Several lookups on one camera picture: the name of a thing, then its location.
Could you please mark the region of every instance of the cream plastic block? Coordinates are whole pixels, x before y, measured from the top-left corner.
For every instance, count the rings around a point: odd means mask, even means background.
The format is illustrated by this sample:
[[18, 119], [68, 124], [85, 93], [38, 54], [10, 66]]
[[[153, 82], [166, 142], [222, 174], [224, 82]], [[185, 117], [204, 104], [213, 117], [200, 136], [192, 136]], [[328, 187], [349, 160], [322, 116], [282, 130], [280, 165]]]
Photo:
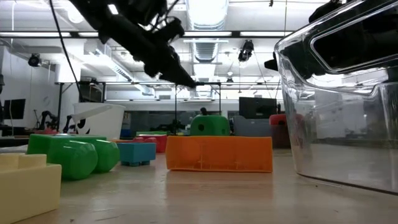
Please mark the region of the cream plastic block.
[[0, 154], [0, 224], [40, 215], [59, 206], [61, 165], [44, 154]]

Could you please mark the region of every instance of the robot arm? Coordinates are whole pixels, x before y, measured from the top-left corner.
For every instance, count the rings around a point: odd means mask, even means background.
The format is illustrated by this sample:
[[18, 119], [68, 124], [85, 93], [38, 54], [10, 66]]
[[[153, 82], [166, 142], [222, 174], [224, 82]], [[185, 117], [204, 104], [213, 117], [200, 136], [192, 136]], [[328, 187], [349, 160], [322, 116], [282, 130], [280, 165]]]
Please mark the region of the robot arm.
[[[181, 67], [178, 54], [169, 43], [184, 35], [181, 21], [167, 18], [166, 0], [70, 0], [86, 21], [98, 31], [104, 44], [110, 38], [130, 52], [134, 60], [144, 62], [150, 77], [161, 73], [160, 78], [178, 85], [195, 87], [196, 83]], [[157, 16], [151, 30], [148, 26]], [[165, 16], [166, 25], [156, 28], [159, 18]]]

